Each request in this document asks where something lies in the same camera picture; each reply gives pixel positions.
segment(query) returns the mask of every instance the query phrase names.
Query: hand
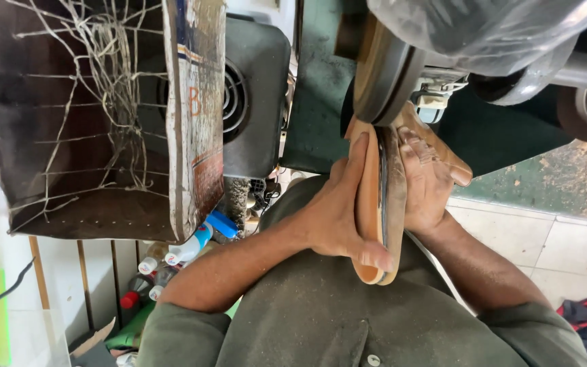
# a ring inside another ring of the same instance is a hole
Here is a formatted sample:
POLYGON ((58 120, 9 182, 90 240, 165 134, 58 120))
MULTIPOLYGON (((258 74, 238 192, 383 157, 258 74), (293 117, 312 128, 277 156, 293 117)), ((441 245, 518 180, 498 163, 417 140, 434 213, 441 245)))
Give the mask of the hand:
POLYGON ((447 164, 436 150, 407 127, 398 129, 400 156, 407 178, 404 227, 414 234, 429 234, 446 218, 445 205, 454 186, 447 164))
POLYGON ((289 222, 292 230, 303 235, 308 248, 317 254, 346 256, 368 266, 392 271, 393 257, 377 241, 366 241, 355 226, 355 196, 361 181, 369 145, 362 133, 348 158, 337 161, 330 179, 314 198, 289 222))

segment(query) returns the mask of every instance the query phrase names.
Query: floor tile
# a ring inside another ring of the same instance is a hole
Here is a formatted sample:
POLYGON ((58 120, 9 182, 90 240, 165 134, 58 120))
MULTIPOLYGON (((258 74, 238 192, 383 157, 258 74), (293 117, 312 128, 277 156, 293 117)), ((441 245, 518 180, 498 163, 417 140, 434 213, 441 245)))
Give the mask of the floor tile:
POLYGON ((550 213, 536 212, 534 210, 513 208, 511 206, 505 206, 505 205, 500 205, 500 204, 490 204, 490 203, 484 203, 481 201, 466 200, 463 198, 456 198, 456 197, 449 198, 449 200, 447 201, 447 205, 448 206, 455 206, 457 208, 483 210, 485 212, 521 215, 523 217, 537 218, 537 219, 541 219, 541 220, 553 221, 556 218, 556 216, 554 214, 550 214, 550 213))
POLYGON ((586 220, 580 220, 578 218, 570 218, 570 217, 563 217, 560 215, 556 216, 556 220, 559 222, 563 222, 563 223, 572 223, 572 224, 578 224, 578 225, 587 225, 587 221, 586 220))
POLYGON ((587 275, 587 226, 554 222, 535 266, 587 275))
POLYGON ((534 272, 534 268, 531 266, 518 266, 518 269, 520 269, 526 276, 530 278, 534 272))
POLYGON ((449 207, 470 234, 511 263, 534 266, 553 221, 518 215, 449 207))
POLYGON ((587 276, 536 268, 531 279, 554 308, 565 299, 587 298, 587 276))

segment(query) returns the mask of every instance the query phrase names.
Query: man's right hand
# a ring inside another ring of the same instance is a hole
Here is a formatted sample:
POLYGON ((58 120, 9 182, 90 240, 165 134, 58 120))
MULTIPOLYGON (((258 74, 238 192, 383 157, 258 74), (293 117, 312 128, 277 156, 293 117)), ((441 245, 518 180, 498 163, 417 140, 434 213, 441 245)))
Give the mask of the man's right hand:
POLYGON ((407 178, 404 227, 414 234, 430 234, 446 218, 445 205, 454 180, 436 150, 408 129, 398 129, 400 156, 407 178))

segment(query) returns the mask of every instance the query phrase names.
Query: forearm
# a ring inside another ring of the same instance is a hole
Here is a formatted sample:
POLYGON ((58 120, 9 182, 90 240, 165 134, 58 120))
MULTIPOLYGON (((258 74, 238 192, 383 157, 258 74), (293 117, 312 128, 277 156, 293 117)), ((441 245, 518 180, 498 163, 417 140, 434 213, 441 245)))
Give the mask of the forearm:
POLYGON ((476 312, 527 302, 550 307, 524 273, 470 235, 447 211, 435 230, 419 234, 418 238, 476 312))
POLYGON ((305 249, 304 238, 287 221, 201 256, 169 282, 159 302, 225 312, 273 266, 305 249))

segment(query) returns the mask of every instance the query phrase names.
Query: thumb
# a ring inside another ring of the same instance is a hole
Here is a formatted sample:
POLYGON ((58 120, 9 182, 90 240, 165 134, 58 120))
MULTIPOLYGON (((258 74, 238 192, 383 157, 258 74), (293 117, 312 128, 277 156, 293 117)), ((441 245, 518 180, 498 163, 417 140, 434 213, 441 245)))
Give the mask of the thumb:
POLYGON ((350 257, 367 266, 375 266, 385 272, 392 272, 395 268, 393 256, 377 241, 364 241, 357 246, 350 257))

